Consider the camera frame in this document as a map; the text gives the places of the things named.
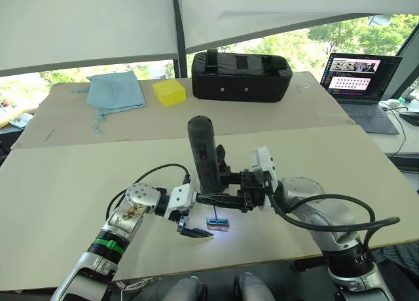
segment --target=laptop screen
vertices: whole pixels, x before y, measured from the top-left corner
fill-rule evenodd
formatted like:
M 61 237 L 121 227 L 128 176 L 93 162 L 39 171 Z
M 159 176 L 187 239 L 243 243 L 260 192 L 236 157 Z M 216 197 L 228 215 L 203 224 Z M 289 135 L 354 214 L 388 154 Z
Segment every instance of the laptop screen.
M 401 57 L 331 54 L 320 84 L 339 100 L 379 101 Z

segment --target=small electronic component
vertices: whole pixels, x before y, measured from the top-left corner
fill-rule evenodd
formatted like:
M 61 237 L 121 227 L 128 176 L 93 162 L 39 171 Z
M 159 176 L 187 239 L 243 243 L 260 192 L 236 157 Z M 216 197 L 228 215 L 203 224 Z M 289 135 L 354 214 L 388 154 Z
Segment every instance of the small electronic component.
M 209 230 L 228 231 L 230 223 L 226 218 L 207 217 L 207 228 Z

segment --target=wire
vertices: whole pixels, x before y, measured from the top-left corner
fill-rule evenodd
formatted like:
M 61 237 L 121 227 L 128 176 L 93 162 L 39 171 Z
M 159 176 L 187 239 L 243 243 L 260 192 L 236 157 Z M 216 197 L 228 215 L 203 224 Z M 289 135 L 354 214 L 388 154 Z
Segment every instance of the wire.
M 218 222 L 218 217 L 217 217 L 217 208 L 214 205 L 214 215 L 215 215 L 215 220 Z
M 401 121 L 399 120 L 399 118 L 395 115 L 395 113 L 393 112 L 393 110 L 397 110 L 397 109 L 402 109 L 402 108 L 407 108 L 407 107 L 399 107 L 399 108 L 395 108 L 395 107 L 392 107 L 392 106 L 390 106 L 390 105 L 387 105 L 386 103 L 384 103 L 383 101 L 380 101 L 381 103 L 383 103 L 383 104 L 385 104 L 387 107 L 389 107 L 389 108 L 391 108 L 391 109 L 388 109 L 387 111 L 391 111 L 392 112 L 392 114 L 393 114 L 393 116 L 396 118 L 396 120 L 398 121 L 398 123 L 400 124 L 400 127 L 401 127 L 401 131 L 403 132 L 403 142 L 401 142 L 401 144 L 400 144 L 400 147 L 399 147 L 399 149 L 394 153 L 394 154 L 392 154 L 390 157 L 394 157 L 395 155 L 397 155 L 397 154 L 399 154 L 399 152 L 400 152 L 400 150 L 401 150 L 401 148 L 403 147 L 403 145 L 405 144 L 405 142 L 406 142 L 406 133 L 405 133 L 405 128 L 403 127 L 403 124 L 401 123 Z
M 163 282 L 163 279 L 164 279 L 164 277 L 158 282 L 158 284 L 153 288 L 153 290 L 151 291 L 151 293 L 149 294 L 149 296 L 147 297 L 147 299 L 145 299 L 145 301 L 149 301 L 150 300 L 150 298 L 151 298 L 151 296 L 156 292 L 156 290 L 157 290 L 157 288 L 158 288 L 158 286 Z M 140 291 L 138 291 L 137 293 L 135 293 L 135 295 L 133 295 L 131 298 L 129 298 L 127 301 L 133 301 L 138 295 L 139 295 L 139 293 L 141 292 L 141 290 Z
M 273 193 L 269 193 L 268 197 L 275 212 L 281 218 L 283 218 L 285 221 L 289 222 L 290 224 L 293 224 L 295 226 L 298 226 L 307 230 L 321 231 L 321 232 L 351 232 L 351 231 L 358 231 L 358 230 L 370 230 L 370 229 L 375 229 L 375 228 L 381 228 L 384 226 L 389 226 L 391 224 L 396 224 L 400 221 L 399 217 L 390 217 L 387 219 L 383 219 L 381 221 L 366 222 L 363 224 L 347 224 L 347 225 L 337 225 L 337 226 L 320 226 L 317 224 L 307 224 L 305 222 L 301 222 L 296 219 L 293 219 L 289 217 L 287 214 L 285 214 L 276 203 Z
M 119 197 L 119 196 L 121 196 L 121 195 L 124 195 L 124 193 L 125 193 L 125 191 L 126 191 L 126 189 L 125 190 L 122 190 L 122 191 L 120 191 L 112 200 L 111 200 L 111 202 L 109 203 L 109 205 L 107 206 L 107 209 L 106 209 L 106 220 L 109 218 L 109 212 L 111 211 L 111 207 L 112 207 L 112 204 L 113 204 L 113 202 L 115 202 L 115 200 Z
M 141 180 L 143 180 L 146 176 L 148 176 L 149 174 L 151 174 L 151 173 L 153 173 L 153 172 L 155 172 L 155 171 L 157 171 L 157 170 L 160 170 L 160 169 L 162 169 L 162 168 L 166 168 L 166 167 L 179 167 L 179 168 L 181 168 L 181 169 L 183 169 L 184 171 L 185 171 L 185 178 L 183 179 L 183 184 L 186 184 L 186 183 L 189 183 L 190 181 L 191 181 L 191 175 L 189 175 L 189 171 L 188 171 L 188 169 L 185 167 L 185 166 L 183 166 L 183 165 L 181 165 L 181 164 L 165 164 L 165 165 L 161 165 L 161 166 L 158 166 L 158 167 L 155 167 L 155 168 L 153 168 L 152 170 L 149 170 L 148 172 L 146 172 L 146 173 L 144 173 L 140 178 L 138 178 L 137 180 L 135 180 L 134 181 L 134 183 L 139 183 Z M 119 201 L 118 201 L 118 203 L 115 205 L 115 208 L 117 208 L 121 203 L 122 203 L 122 200 L 124 199 L 124 197 L 125 197 L 125 191 L 126 191 L 126 189 L 125 190 L 123 190 L 123 191 L 121 191 L 121 192 L 119 192 L 110 202 L 109 202 L 109 205 L 107 206 L 107 209 L 106 209 L 106 220 L 109 218 L 109 214 L 110 214 L 110 212 L 111 212 L 111 207 L 112 207 L 112 204 L 115 202 L 115 200 L 118 198 L 118 197 L 120 197 L 120 199 L 119 199 Z
M 375 213 L 374 213 L 374 210 L 371 208 L 370 205 L 368 205 L 367 203 L 362 202 L 361 200 L 358 200 L 357 198 L 352 198 L 351 196 L 340 195 L 340 194 L 320 194 L 320 195 L 316 195 L 316 196 L 311 196 L 309 198 L 305 198 L 305 199 L 297 202 L 291 208 L 291 211 L 296 210 L 296 208 L 300 207 L 302 204 L 305 204 L 307 202 L 316 201 L 316 200 L 327 200 L 327 199 L 345 200 L 345 201 L 349 201 L 349 202 L 355 203 L 357 205 L 360 205 L 368 211 L 369 221 L 370 222 L 375 221 Z
M 326 199 L 346 200 L 346 201 L 349 201 L 349 202 L 353 202 L 355 204 L 358 204 L 358 205 L 364 207 L 368 211 L 369 221 L 370 222 L 375 221 L 375 213 L 374 213 L 374 210 L 371 208 L 370 205 L 368 205 L 367 203 L 364 203 L 361 200 L 358 200 L 356 198 L 352 198 L 350 196 L 340 195 L 340 194 L 325 194 L 325 195 L 312 196 L 310 198 L 303 199 L 303 200 L 299 201 L 298 203 L 296 203 L 291 208 L 291 211 L 294 211 L 296 208 L 298 208 L 298 206 L 300 206 L 302 204 L 305 204 L 307 202 L 314 201 L 314 200 L 326 200 Z M 369 230 L 367 230 L 367 233 L 365 234 L 364 241 L 363 241 L 363 246 L 364 246 L 364 248 L 366 250 L 369 250 L 368 245 L 369 245 L 370 239 L 372 238 L 372 236 L 377 231 L 380 230 L 380 228 L 375 228 L 375 229 L 369 229 Z
M 189 175 L 189 171 L 188 171 L 188 169 L 185 167 L 185 166 L 182 166 L 181 164 L 166 164 L 166 165 L 161 165 L 161 166 L 158 166 L 158 167 L 155 167 L 155 168 L 153 168 L 152 170 L 150 170 L 150 171 L 148 171 L 148 172 L 146 172 L 146 173 L 144 173 L 140 178 L 138 178 L 134 183 L 139 183 L 142 179 L 144 179 L 146 176 L 148 176 L 150 173 L 153 173 L 153 172 L 155 172 L 155 171 L 157 171 L 157 170 L 160 170 L 160 169 L 162 169 L 162 168 L 166 168 L 166 167 L 179 167 L 179 168 L 182 168 L 184 171 L 185 171 L 185 173 L 186 173 L 186 176 L 185 176 L 185 179 L 186 179 L 186 177 L 190 177 L 190 175 Z
M 143 290 L 143 288 L 149 283 L 149 281 L 151 280 L 151 278 L 144 278 L 141 279 L 139 281 L 137 281 L 136 283 L 132 283 L 130 285 L 125 284 L 123 281 L 117 281 L 117 287 L 120 289 L 120 301 L 123 301 L 123 292 L 125 291 L 130 291 L 130 292 L 140 292 L 141 290 Z
M 386 113 L 387 111 L 392 111 L 392 110 L 398 110 L 398 109 L 407 109 L 407 111 L 409 111 L 408 107 L 398 107 L 398 108 L 383 108 L 382 110 L 384 110 L 384 112 Z

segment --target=laptop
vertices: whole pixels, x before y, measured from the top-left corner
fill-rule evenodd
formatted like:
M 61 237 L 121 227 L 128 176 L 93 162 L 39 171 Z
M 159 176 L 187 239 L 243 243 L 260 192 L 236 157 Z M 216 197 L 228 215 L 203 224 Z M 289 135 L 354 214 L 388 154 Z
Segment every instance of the laptop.
M 401 57 L 331 54 L 320 84 L 368 133 L 399 134 L 378 105 Z

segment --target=blue cloth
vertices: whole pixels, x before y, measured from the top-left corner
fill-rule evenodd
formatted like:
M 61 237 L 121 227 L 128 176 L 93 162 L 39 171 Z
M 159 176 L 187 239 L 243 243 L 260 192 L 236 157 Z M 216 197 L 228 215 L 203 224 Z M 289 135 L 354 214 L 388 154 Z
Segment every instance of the blue cloth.
M 90 86 L 75 92 L 88 92 L 87 103 L 98 114 L 91 118 L 96 121 L 95 124 L 89 124 L 96 133 L 101 133 L 99 127 L 105 120 L 104 115 L 146 106 L 143 91 L 133 71 L 94 75 L 87 79 L 91 82 Z

